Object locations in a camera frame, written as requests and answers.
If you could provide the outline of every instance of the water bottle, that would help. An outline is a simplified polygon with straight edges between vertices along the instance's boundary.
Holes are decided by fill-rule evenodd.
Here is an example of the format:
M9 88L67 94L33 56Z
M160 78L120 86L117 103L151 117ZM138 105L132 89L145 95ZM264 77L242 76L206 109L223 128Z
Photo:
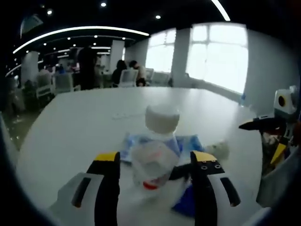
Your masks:
M179 118L179 111L169 105L146 109L145 135L133 147L131 157L134 184L150 196L164 186L179 161L180 150L174 135Z
M243 95L241 95L240 97L240 102L239 102L239 106L245 106L245 100L246 100L246 95L245 93L243 93Z

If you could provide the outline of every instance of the bright window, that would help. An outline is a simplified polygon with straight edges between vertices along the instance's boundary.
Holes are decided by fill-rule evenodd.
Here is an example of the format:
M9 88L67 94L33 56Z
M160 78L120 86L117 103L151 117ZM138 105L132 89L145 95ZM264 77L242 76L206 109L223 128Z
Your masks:
M150 37L145 64L147 68L157 72L171 72L175 34L176 29L171 29Z
M123 50L122 50L122 60L124 60L124 58L125 58L125 55L126 55L126 48L123 48Z
M246 28L240 24L198 24L190 36L189 76L243 93L248 68Z

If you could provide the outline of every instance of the white wall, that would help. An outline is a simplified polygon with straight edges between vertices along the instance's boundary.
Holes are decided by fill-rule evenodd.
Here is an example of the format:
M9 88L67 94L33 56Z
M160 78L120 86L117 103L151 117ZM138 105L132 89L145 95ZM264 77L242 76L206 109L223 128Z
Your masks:
M258 114L273 109L275 91L299 84L297 56L279 40L249 31L249 67L246 79L246 105Z
M110 72L116 69L117 62L122 59L124 41L113 40L110 54Z
M145 39L126 48L125 62L128 64L132 60L135 60L140 65L145 66L148 44L149 39Z
M238 93L215 86L205 81L185 78L189 51L190 29L177 30L174 44L172 76L174 87L207 89L231 100L239 101ZM127 48L126 60L146 59L145 40ZM287 89L299 84L296 55L279 40L268 35L248 30L249 65L245 86L245 105L258 115L271 113L277 89Z
M27 53L22 59L21 64L21 85L23 86L27 80L35 81L38 69L39 53L32 51Z

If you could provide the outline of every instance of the floor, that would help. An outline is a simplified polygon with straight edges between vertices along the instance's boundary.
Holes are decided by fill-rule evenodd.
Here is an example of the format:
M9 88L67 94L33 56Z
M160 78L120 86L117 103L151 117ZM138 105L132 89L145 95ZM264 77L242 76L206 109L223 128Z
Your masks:
M11 115L7 112L3 113L3 119L8 128L10 139L20 150L21 145L34 121L40 112L23 112L17 115Z

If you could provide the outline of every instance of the white office chair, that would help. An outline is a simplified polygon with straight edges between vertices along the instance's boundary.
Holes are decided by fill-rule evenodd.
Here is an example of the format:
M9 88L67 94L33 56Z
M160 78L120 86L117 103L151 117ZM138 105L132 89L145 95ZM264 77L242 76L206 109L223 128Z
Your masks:
M122 70L118 87L135 87L138 70Z
M152 68L146 68L146 80L151 81L153 75L154 75L154 69Z
M168 86L170 73L155 72L151 79L150 86Z
M53 86L51 84L51 75L49 73L38 75L37 82L37 98L53 93Z
M66 92L74 92L80 90L80 85L73 86L73 78L71 73L55 74L55 95Z

